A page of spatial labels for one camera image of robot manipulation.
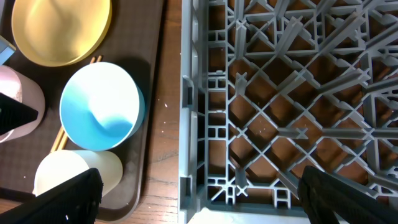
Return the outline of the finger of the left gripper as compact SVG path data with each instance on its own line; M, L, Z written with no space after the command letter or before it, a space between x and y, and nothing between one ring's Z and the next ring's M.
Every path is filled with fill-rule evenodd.
M35 121L38 111L1 93L1 135Z

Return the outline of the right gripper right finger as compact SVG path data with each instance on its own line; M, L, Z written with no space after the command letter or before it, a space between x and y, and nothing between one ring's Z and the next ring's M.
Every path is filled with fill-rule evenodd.
M397 224L397 211L312 166L298 183L298 198L311 223Z

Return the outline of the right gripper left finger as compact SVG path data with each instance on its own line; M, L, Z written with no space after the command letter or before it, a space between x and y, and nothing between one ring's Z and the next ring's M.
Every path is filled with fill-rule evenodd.
M2 213L1 223L94 223L102 191L99 170L90 168Z

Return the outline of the pink bowl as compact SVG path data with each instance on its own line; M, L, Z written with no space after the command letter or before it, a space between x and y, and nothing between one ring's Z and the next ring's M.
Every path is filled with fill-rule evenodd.
M38 112L37 118L1 135L1 143L30 134L41 122L45 97L39 85L11 67L1 65L1 93Z

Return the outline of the pale green cup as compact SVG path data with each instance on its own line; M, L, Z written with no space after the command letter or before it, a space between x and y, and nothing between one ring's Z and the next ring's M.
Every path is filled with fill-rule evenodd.
M103 182L102 195L114 189L123 176L119 157L110 151L58 150L51 152L39 164L32 193L39 196L90 168L99 171Z

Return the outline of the blue bowl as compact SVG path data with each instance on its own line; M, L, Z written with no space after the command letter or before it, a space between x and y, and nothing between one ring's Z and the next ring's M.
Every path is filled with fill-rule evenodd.
M96 62L75 72L62 91L60 121L77 146L105 151L131 137L144 121L146 103L122 67Z

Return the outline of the yellow plate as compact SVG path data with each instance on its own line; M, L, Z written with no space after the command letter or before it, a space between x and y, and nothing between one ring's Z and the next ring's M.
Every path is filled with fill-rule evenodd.
M45 67L71 65L99 47L112 10L111 0L16 0L12 35L31 62Z

